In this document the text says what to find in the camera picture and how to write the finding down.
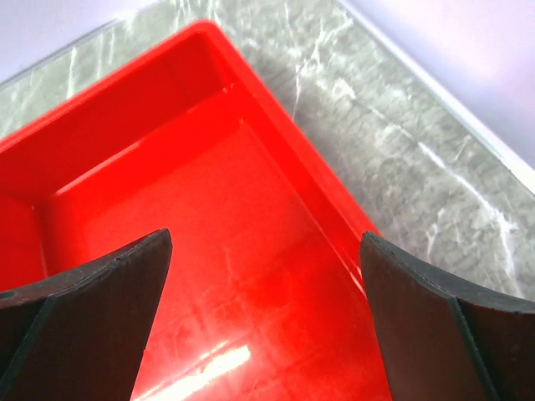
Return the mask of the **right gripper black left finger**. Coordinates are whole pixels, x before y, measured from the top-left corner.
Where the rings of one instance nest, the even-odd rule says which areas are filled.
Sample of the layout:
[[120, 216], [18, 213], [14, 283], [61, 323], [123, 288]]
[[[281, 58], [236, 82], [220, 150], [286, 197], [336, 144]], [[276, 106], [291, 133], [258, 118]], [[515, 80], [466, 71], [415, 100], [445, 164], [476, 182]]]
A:
[[172, 254], [154, 231], [1, 293], [3, 400], [128, 400]]

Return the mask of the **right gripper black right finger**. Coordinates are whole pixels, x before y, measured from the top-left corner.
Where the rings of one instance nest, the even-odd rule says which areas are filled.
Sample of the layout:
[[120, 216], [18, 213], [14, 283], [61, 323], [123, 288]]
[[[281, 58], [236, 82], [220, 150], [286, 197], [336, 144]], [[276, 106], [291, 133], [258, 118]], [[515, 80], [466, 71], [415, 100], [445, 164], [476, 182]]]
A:
[[368, 231], [364, 289], [394, 400], [532, 400], [534, 303], [469, 282]]

